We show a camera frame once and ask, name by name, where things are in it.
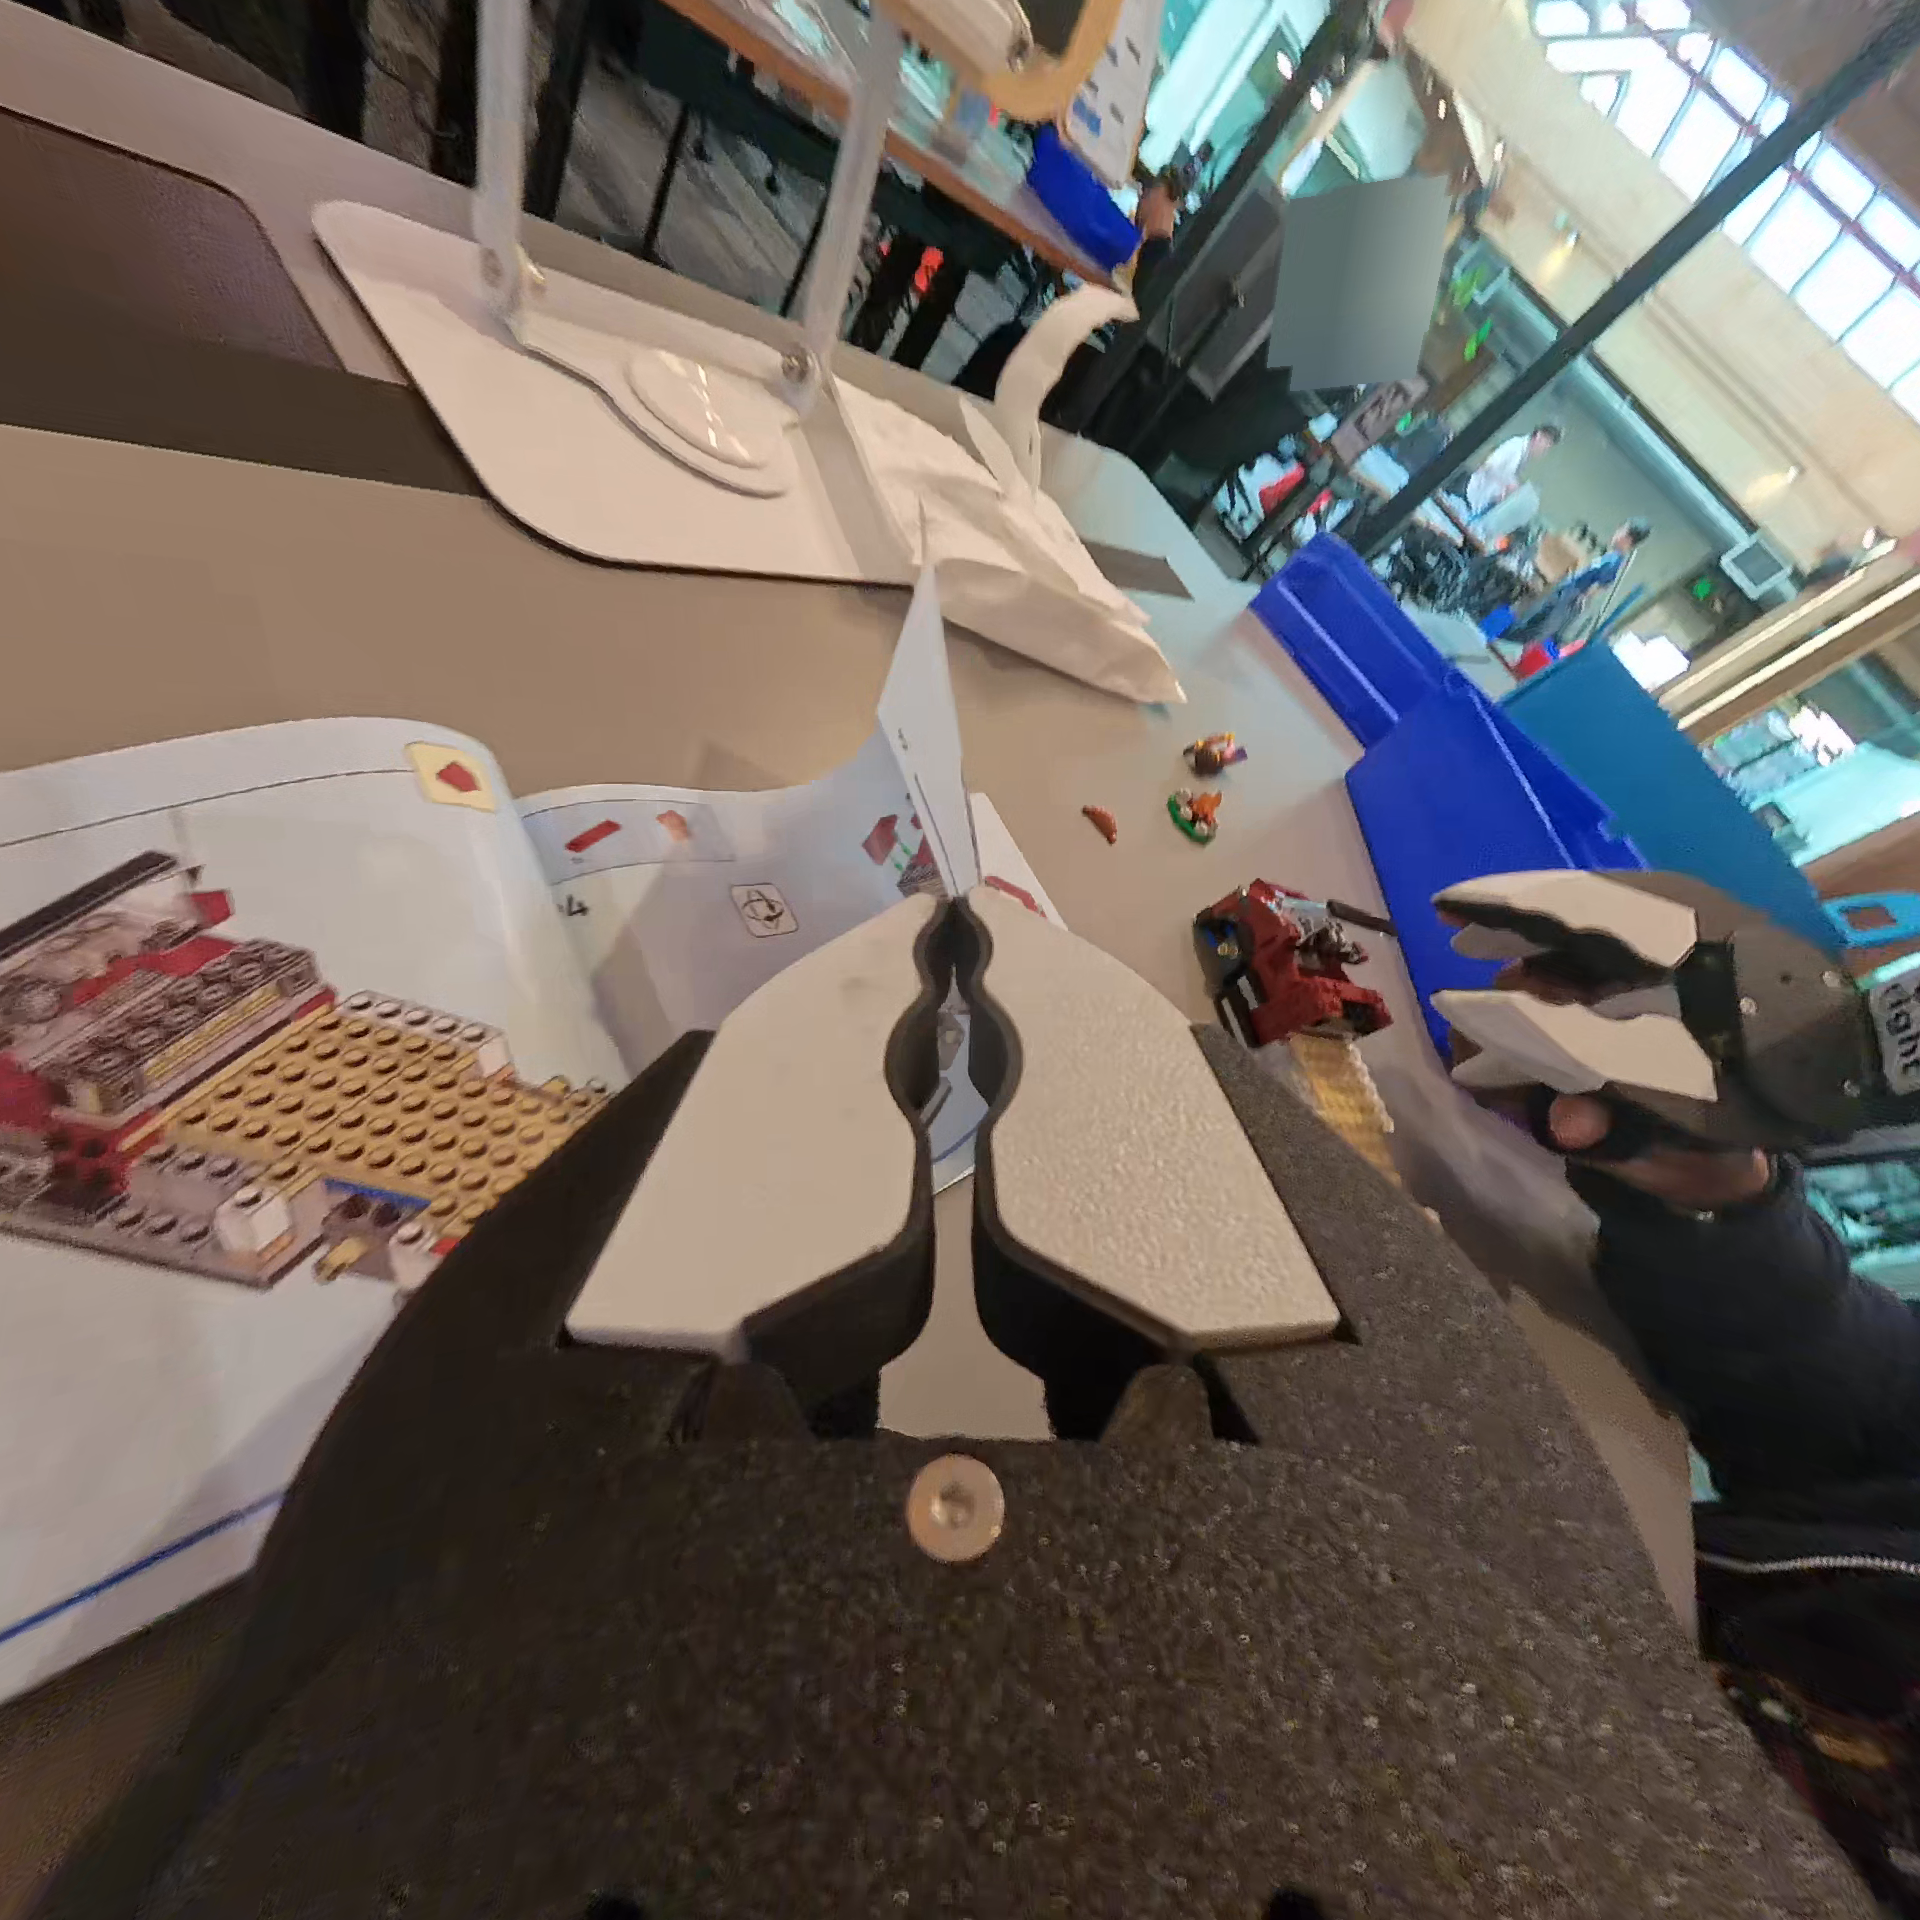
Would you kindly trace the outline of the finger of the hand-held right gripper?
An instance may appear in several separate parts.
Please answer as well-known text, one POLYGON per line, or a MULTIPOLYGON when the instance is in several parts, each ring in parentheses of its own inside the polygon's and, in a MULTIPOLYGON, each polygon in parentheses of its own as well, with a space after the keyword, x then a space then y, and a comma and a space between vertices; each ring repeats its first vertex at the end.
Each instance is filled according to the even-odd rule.
POLYGON ((1548 1089, 1595 1096, 1605 1089, 1717 1103, 1717 1067, 1695 1040, 1673 983, 1597 1001, 1535 992, 1448 991, 1432 1010, 1475 1054, 1452 1067, 1476 1094, 1548 1089))
POLYGON ((1432 899, 1456 954, 1560 976, 1666 976, 1699 947, 1697 907, 1647 871, 1513 871, 1432 899))

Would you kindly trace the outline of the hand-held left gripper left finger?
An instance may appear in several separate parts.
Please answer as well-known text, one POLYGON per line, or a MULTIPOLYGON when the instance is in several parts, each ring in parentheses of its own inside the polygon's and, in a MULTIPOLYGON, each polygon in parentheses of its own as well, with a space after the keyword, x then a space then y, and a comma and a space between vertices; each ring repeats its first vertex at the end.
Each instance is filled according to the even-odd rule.
POLYGON ((567 1311, 571 1341, 740 1362, 887 1362, 923 1329, 938 1075, 913 897, 793 962, 708 1035, 567 1311))

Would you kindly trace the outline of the person's right hand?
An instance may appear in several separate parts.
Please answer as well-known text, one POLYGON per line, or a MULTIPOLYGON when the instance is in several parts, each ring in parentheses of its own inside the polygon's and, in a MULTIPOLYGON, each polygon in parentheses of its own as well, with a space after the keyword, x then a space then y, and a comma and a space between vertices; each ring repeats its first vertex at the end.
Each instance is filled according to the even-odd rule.
POLYGON ((1520 1120, 1579 1183, 1632 1192, 1666 1210, 1714 1216, 1769 1198, 1777 1161, 1759 1149, 1704 1143, 1603 1096, 1531 1089, 1520 1120))

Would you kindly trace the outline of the person's right forearm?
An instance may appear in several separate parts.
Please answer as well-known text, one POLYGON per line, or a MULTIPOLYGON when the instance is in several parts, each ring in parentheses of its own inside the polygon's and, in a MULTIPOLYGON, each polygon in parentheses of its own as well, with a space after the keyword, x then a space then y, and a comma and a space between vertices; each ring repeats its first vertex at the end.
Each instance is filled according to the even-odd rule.
POLYGON ((1600 1296, 1681 1417, 1719 1506, 1836 1520, 1916 1510, 1917 1319, 1864 1281, 1797 1160, 1701 1213, 1570 1165, 1600 1296))

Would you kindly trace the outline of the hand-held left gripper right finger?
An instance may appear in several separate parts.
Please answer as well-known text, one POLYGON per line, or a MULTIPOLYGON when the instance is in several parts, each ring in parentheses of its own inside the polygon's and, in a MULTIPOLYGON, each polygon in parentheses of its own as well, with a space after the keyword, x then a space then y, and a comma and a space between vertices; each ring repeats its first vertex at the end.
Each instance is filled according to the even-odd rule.
POLYGON ((1331 1337, 1339 1309, 1185 1014, 1000 890, 957 922, 994 1085, 972 1256, 989 1343, 1215 1358, 1331 1337))

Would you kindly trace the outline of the red toy brick model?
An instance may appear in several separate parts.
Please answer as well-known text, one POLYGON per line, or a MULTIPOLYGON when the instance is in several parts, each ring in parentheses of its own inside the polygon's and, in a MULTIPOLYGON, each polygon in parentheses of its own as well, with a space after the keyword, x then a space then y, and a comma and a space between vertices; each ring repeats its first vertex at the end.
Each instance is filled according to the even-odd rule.
POLYGON ((1393 919, 1272 881, 1231 893, 1192 922, 1217 1015, 1248 1049, 1301 1035, 1367 1040, 1393 1026, 1385 998, 1354 976, 1369 962, 1359 931, 1399 939, 1393 919))

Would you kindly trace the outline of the blue plastic bin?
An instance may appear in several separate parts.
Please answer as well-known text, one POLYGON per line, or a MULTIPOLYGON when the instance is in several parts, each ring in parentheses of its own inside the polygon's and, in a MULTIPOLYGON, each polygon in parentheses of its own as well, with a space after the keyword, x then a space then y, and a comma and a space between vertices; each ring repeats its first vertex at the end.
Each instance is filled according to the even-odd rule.
POLYGON ((1252 613, 1361 746, 1352 806, 1423 1023, 1448 1059, 1433 995, 1481 991, 1496 971, 1455 952, 1433 897, 1490 874, 1639 874, 1647 859, 1336 535, 1303 545, 1252 613))

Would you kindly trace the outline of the white paper bag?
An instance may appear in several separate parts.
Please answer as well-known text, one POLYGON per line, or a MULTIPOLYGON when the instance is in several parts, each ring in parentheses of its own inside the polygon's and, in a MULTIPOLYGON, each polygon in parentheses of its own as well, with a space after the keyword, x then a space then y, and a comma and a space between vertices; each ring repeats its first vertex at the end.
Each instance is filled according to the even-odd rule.
POLYGON ((1135 319, 1135 299, 1115 290, 1087 287, 1056 299, 989 400, 957 400, 955 438, 841 377, 833 398, 880 525, 909 574, 931 571, 951 619, 1129 704, 1185 704, 1145 615, 1040 482, 1045 398, 1098 325, 1135 319))

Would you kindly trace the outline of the toy brick instruction booklet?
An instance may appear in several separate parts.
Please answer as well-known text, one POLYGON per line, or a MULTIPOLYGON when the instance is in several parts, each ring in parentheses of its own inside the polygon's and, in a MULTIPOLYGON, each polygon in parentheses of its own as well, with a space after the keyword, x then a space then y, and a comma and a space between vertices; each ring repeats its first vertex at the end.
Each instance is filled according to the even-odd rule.
POLYGON ((4 1706, 243 1577, 439 1266, 685 1033, 949 878, 945 595, 802 784, 517 799, 399 718, 4 773, 4 1706))

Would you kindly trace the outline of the blue partition panel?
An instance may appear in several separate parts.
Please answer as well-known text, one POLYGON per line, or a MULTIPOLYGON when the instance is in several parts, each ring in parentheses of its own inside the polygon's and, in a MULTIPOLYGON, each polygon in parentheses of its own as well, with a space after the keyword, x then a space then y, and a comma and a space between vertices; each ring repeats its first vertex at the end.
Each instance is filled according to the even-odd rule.
POLYGON ((1840 954, 1836 925, 1805 875, 1609 649, 1585 648, 1551 664, 1501 709, 1594 793, 1652 871, 1704 881, 1840 954))

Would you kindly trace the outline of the dark desk mat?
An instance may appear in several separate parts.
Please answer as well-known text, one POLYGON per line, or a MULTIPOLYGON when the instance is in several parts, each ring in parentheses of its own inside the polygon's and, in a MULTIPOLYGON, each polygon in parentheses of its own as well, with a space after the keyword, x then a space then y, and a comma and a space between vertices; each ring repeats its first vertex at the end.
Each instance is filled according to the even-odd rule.
POLYGON ((477 496, 425 400, 349 374, 228 191, 2 114, 2 423, 477 496))

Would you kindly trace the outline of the white monitor stand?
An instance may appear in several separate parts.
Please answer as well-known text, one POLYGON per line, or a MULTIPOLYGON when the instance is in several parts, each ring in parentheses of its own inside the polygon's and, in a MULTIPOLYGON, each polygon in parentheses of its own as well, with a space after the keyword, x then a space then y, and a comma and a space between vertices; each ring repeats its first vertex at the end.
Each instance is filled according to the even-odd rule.
POLYGON ((541 272, 522 232, 529 5, 481 5, 468 235, 330 201, 316 235, 493 503, 569 554, 909 585, 913 541, 835 394, 858 240, 899 91, 883 19, 858 58, 800 334, 785 345, 541 272))

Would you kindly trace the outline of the tan toy brick plate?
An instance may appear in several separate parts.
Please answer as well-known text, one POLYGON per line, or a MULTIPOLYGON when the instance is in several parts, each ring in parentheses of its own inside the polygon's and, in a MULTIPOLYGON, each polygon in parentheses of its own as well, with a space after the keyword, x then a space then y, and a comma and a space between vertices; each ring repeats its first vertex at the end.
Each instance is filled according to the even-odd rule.
POLYGON ((1395 1120, 1376 1079, 1346 1033, 1305 1031, 1285 1043, 1288 1067, 1303 1103, 1372 1168, 1401 1185, 1395 1120))

